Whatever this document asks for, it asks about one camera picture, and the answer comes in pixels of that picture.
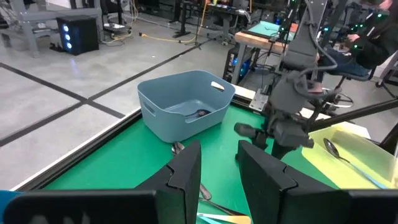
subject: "metal spoon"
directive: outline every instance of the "metal spoon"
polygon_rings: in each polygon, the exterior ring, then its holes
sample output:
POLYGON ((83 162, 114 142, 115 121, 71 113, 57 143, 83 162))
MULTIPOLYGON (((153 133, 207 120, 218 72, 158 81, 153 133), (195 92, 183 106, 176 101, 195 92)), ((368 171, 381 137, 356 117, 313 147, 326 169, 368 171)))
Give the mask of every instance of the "metal spoon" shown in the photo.
POLYGON ((352 164, 350 161, 348 161, 347 159, 343 158, 340 156, 340 154, 337 151, 336 146, 329 141, 329 139, 327 138, 323 138, 323 143, 325 143, 326 146, 326 150, 335 158, 337 159, 341 159, 343 161, 346 161, 349 165, 351 165, 352 167, 354 167, 354 169, 356 171, 358 171, 363 177, 365 177, 366 179, 368 179, 368 181, 372 182, 374 185, 376 185, 377 187, 379 187, 380 189, 388 189, 388 187, 386 187, 385 185, 381 184, 380 182, 378 182, 377 180, 373 179, 371 176, 369 176, 367 173, 365 173, 365 171, 361 170, 359 167, 357 167, 356 165, 352 164))
MULTIPOLYGON (((180 153, 183 149, 185 149, 185 146, 183 144, 181 144, 180 142, 175 142, 172 145, 172 152, 173 155, 177 155, 178 153, 180 153)), ((210 200, 211 199, 211 193, 206 189, 206 187, 200 183, 200 188, 199 191, 202 195, 202 197, 206 200, 210 200)))

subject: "yellow cable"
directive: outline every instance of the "yellow cable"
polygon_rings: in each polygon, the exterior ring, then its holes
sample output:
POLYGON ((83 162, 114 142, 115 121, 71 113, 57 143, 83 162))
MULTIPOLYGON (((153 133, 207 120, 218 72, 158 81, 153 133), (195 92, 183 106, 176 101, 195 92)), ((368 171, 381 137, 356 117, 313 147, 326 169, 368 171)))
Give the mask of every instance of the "yellow cable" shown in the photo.
MULTIPOLYGON (((201 27, 203 25, 203 20, 205 18, 206 7, 207 7, 207 2, 205 3, 205 7, 203 8, 203 14, 201 15, 201 22, 200 22, 200 27, 198 29, 197 35, 199 35, 201 27)), ((183 43, 183 44, 187 44, 187 43, 193 42, 195 40, 195 38, 196 38, 196 36, 195 36, 195 37, 193 37, 190 40, 173 40, 173 39, 163 39, 163 38, 158 38, 158 37, 151 37, 151 36, 149 36, 147 34, 141 34, 141 36, 148 37, 148 38, 151 38, 151 39, 154 39, 154 40, 162 40, 162 41, 176 42, 176 43, 183 43)))

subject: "green cloth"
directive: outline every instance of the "green cloth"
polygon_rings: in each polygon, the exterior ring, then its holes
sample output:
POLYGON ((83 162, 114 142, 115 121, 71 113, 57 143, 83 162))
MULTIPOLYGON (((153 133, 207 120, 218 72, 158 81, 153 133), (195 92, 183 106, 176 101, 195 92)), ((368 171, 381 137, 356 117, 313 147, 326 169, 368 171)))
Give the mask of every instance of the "green cloth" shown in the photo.
MULTIPOLYGON (((234 132, 237 122, 259 127, 264 118, 230 106, 221 124, 195 135, 201 142, 201 182, 211 192, 212 202, 249 215, 235 161, 238 141, 234 132)), ((134 188, 173 158, 171 144, 158 139, 139 120, 75 167, 46 186, 46 189, 128 189, 134 188)), ((301 155, 301 148, 287 154, 283 161, 334 188, 336 186, 301 155)), ((224 215, 200 203, 198 212, 224 215)))
MULTIPOLYGON (((249 29, 249 31, 251 32, 266 35, 269 37, 275 36, 276 33, 278 33, 278 30, 279 30, 279 25, 266 21, 260 21, 259 24, 249 29)), ((287 40, 289 41, 293 40, 294 34, 295 34, 294 32, 290 32, 287 40)))

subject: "green table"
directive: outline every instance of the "green table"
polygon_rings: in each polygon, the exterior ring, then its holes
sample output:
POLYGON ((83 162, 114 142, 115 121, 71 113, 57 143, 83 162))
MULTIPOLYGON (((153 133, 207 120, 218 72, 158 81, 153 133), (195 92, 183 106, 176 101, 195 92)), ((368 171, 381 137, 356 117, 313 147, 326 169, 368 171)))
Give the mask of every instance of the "green table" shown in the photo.
MULTIPOLYGON (((213 202, 232 210, 250 214, 235 161, 238 136, 237 122, 259 127, 264 121, 248 108, 248 99, 234 97, 222 123, 193 136, 201 142, 201 182, 211 192, 213 202)), ((121 120, 111 129, 75 150, 18 190, 32 189, 131 189, 158 171, 173 158, 171 144, 158 139, 144 124, 141 111, 121 120)), ((319 181, 337 188, 307 161, 301 148, 287 154, 283 161, 319 181)), ((198 212, 222 214, 200 203, 198 212)))

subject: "person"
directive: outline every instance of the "person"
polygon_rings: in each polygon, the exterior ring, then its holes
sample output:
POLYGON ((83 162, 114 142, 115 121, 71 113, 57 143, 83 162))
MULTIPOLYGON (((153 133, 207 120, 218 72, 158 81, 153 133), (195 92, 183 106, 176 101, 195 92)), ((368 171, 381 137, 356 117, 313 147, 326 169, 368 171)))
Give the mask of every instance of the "person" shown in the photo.
MULTIPOLYGON (((378 24, 369 37, 358 34, 347 36, 348 41, 355 45, 361 41, 364 43, 363 50, 355 58, 345 55, 332 48, 326 52, 336 60, 336 72, 350 73, 365 77, 376 66, 384 63, 392 54, 398 50, 398 0, 385 0, 379 5, 380 9, 388 10, 389 17, 378 24)), ((319 65, 333 65, 325 56, 320 57, 319 65)))

